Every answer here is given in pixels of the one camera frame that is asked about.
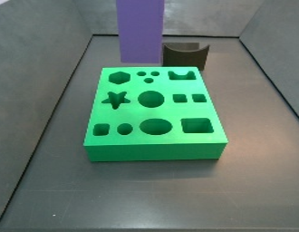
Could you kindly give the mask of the purple flat gripper finger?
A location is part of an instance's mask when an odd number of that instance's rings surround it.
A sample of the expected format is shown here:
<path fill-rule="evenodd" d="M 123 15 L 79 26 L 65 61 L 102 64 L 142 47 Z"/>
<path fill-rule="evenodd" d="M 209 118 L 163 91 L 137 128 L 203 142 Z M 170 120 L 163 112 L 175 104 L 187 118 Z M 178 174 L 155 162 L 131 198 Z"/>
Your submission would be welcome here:
<path fill-rule="evenodd" d="M 121 61 L 158 63 L 163 0 L 115 0 Z"/>

